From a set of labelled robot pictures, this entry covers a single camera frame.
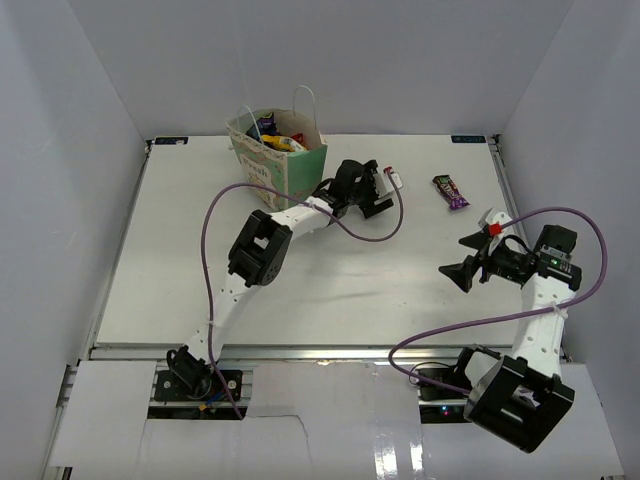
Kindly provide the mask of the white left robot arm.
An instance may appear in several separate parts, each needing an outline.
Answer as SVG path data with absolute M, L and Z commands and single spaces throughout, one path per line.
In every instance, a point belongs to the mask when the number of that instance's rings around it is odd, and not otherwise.
M 321 181 L 303 200 L 272 187 L 256 185 L 256 190 L 293 201 L 293 205 L 274 213 L 258 209 L 249 215 L 229 250 L 224 284 L 219 291 L 214 291 L 206 239 L 213 209 L 227 192 L 249 186 L 244 182 L 224 188 L 207 210 L 200 237 L 207 322 L 186 344 L 166 355 L 177 387 L 190 399 L 201 400 L 217 393 L 214 383 L 220 380 L 216 369 L 222 347 L 248 302 L 281 272 L 290 244 L 331 225 L 345 229 L 342 218 L 352 207 L 358 208 L 366 219 L 382 213 L 402 201 L 403 183 L 392 168 L 379 171 L 374 160 L 362 164 L 348 159 L 342 161 L 334 177 Z

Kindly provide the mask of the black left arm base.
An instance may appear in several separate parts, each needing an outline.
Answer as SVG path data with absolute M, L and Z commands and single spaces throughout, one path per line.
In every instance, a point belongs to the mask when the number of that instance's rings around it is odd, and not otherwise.
M 239 402 L 243 386 L 242 371 L 222 370 L 221 374 L 227 382 L 233 400 Z M 170 370 L 160 370 L 157 373 L 152 399 L 163 403 L 192 401 L 212 406 L 214 403 L 227 402 L 229 397 L 214 372 L 197 381 L 196 387 L 192 389 Z

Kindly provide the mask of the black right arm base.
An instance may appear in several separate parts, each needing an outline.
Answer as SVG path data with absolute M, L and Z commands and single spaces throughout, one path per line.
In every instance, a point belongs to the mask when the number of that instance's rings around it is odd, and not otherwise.
M 415 372 L 442 383 L 471 389 L 469 379 L 462 372 L 444 363 L 421 363 L 416 366 Z M 423 425 L 468 423 L 464 416 L 466 397 L 463 394 L 414 378 L 410 378 L 410 383 L 418 391 L 420 420 Z

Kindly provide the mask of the blue purple snack bag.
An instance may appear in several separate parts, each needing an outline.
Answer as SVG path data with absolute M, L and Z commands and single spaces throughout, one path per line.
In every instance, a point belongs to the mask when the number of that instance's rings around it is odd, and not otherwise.
M 273 112 L 269 112 L 268 114 L 257 118 L 252 126 L 246 131 L 246 135 L 258 142 L 262 141 L 262 137 L 264 135 L 280 136 L 281 133 L 276 125 L 275 114 Z

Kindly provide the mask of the yellow snack bar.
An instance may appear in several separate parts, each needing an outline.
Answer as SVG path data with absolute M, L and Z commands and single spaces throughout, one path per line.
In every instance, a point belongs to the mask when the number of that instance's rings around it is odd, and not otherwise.
M 282 152 L 303 152 L 307 148 L 299 141 L 291 137 L 280 135 L 262 135 L 262 142 L 277 151 Z

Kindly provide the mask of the dark purple candy bar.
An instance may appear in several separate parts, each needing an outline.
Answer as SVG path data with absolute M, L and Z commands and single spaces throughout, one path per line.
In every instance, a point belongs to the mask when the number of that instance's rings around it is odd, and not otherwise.
M 432 179 L 432 183 L 442 198 L 447 202 L 451 211 L 461 210 L 470 205 L 466 198 L 460 193 L 450 175 L 436 175 Z

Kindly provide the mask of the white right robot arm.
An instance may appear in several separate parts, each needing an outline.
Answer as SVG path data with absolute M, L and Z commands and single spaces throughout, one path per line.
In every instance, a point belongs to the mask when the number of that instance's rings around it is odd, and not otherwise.
M 573 405 L 575 392 L 561 379 L 560 347 L 566 319 L 560 304 L 580 287 L 581 269 L 572 264 L 576 232 L 543 227 L 534 247 L 516 251 L 497 225 L 460 239 L 475 250 L 459 264 L 440 267 L 461 290 L 474 275 L 497 276 L 521 288 L 523 318 L 509 354 L 480 345 L 464 348 L 451 374 L 453 390 L 466 398 L 464 418 L 514 445 L 534 452 Z

